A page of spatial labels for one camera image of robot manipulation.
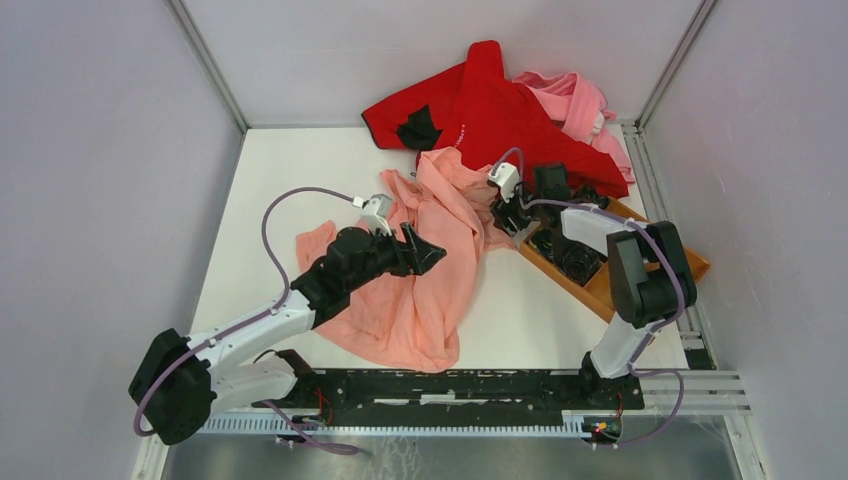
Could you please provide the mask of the salmon orange jacket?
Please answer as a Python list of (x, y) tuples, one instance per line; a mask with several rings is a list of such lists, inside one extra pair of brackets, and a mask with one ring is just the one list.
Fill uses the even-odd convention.
[(319, 335), (373, 363), (438, 373), (459, 360), (458, 327), (468, 312), (485, 253), (512, 249), (514, 240), (494, 224), (496, 191), (489, 167), (463, 165), (453, 147), (420, 154), (416, 176), (385, 170), (381, 179), (395, 203), (389, 223), (409, 222), (445, 258), (423, 276), (389, 274), (357, 289), (350, 305), (319, 326)]

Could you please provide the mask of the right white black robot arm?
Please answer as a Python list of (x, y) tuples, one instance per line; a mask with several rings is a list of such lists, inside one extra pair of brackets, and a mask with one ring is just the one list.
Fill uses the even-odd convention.
[(555, 262), (572, 276), (588, 274), (592, 259), (607, 266), (612, 318), (585, 354), (577, 382), (580, 400), (602, 408), (617, 396), (617, 384), (633, 376), (650, 341), (695, 303), (696, 282), (673, 223), (612, 213), (594, 190), (574, 196), (562, 164), (538, 167), (534, 176), (528, 184), (519, 167), (496, 162), (488, 173), (498, 191), (490, 210), (510, 235), (539, 223)]

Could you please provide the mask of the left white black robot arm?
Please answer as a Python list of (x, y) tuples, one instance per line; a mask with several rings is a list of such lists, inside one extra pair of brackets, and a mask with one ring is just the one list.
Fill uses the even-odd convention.
[(422, 276), (446, 257), (446, 249), (424, 240), (411, 224), (400, 231), (396, 238), (344, 228), (285, 292), (254, 312), (196, 334), (173, 328), (157, 334), (128, 388), (136, 404), (135, 433), (175, 445), (221, 411), (277, 399), (307, 404), (315, 391), (309, 374), (284, 358), (258, 362), (256, 356), (333, 319), (371, 281), (386, 274)]

